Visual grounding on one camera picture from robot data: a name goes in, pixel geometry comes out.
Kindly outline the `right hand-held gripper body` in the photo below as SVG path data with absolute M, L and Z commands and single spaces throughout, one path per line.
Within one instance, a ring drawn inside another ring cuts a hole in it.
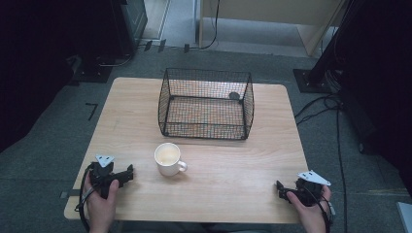
M 331 182 L 313 170 L 297 174 L 295 189 L 292 193 L 306 207 L 310 207 L 320 201 L 323 186 L 331 186 Z

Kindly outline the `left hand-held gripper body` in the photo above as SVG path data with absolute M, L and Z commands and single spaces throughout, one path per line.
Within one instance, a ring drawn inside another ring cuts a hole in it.
M 90 164 L 90 182 L 100 190 L 100 196 L 107 199 L 112 181 L 118 180 L 119 187 L 123 187 L 125 183 L 128 183 L 126 176 L 130 173 L 127 172 L 127 169 L 114 173 L 114 158 L 110 155 L 96 155 L 95 158 L 96 160 Z

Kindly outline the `white ceramic cup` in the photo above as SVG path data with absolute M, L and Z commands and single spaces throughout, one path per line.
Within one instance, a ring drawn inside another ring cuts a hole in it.
M 159 145 L 154 151 L 154 160 L 162 176 L 172 177 L 188 169 L 187 163 L 181 160 L 179 147 L 173 143 Z

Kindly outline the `black wire mesh basket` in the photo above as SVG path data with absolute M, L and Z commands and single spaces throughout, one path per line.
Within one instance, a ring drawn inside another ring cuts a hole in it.
M 230 92 L 240 95 L 229 99 Z M 248 72 L 168 68 L 158 98 L 157 121 L 168 137 L 246 140 L 255 96 Z

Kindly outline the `person's right hand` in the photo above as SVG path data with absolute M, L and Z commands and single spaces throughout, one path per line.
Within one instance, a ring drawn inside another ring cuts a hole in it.
M 306 233 L 329 233 L 330 223 L 328 217 L 330 215 L 330 207 L 328 202 L 331 198 L 331 191 L 328 186 L 323 186 L 324 198 L 320 201 L 321 207 L 315 204 L 312 207 L 304 206 L 298 198 L 292 193 L 287 193 L 292 205 L 295 207 L 300 223 Z

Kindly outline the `person's left hand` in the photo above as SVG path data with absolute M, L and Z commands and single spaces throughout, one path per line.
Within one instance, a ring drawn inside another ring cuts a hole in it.
M 114 180 L 109 186 L 107 198 L 102 198 L 96 191 L 89 194 L 86 199 L 88 233 L 109 233 L 116 214 L 118 190 L 119 181 Z

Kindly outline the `grey tape strip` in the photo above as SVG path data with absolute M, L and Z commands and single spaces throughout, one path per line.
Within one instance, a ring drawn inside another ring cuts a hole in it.
M 59 198 L 60 199 L 68 199 L 71 196 L 79 196 L 80 190 L 79 189 L 71 189 L 68 191 L 60 192 Z

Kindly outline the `white flat box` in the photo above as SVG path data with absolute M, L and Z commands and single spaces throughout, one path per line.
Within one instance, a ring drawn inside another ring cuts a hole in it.
M 397 202 L 397 209 L 405 233 L 412 233 L 412 204 Z

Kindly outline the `black flat stand base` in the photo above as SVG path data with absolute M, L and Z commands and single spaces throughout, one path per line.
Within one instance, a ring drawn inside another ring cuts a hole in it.
M 80 59 L 72 80 L 83 83 L 106 83 L 112 68 L 101 66 L 97 61 Z

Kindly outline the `dark curtain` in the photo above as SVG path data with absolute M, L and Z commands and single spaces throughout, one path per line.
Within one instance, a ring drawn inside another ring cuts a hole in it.
M 412 196 L 412 0 L 353 0 L 335 45 L 339 82 L 372 124 L 366 141 Z
M 73 70 L 95 61 L 86 37 L 101 0 L 0 0 L 0 152 L 25 137 Z

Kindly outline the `black metal stand with base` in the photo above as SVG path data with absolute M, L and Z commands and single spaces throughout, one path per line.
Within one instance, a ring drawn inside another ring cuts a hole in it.
M 349 3 L 340 20 L 339 27 L 331 37 L 329 44 L 322 53 L 312 70 L 294 69 L 293 74 L 300 92 L 303 93 L 331 93 L 330 83 L 327 80 L 327 71 L 334 63 L 343 61 L 337 54 L 339 37 L 348 28 L 350 20 L 354 17 L 354 8 L 358 0 L 348 0 Z

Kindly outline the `black equipment cabinet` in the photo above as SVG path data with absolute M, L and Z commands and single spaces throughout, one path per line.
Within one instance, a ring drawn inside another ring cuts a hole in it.
M 148 22 L 144 0 L 111 0 L 120 51 L 133 55 Z

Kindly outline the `light wooden panel furniture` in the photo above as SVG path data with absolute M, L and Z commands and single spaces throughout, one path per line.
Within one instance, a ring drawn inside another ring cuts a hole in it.
M 343 14 L 348 0 L 198 0 L 198 44 L 205 39 L 204 18 L 217 17 L 296 24 L 309 56 L 313 56 L 328 29 Z

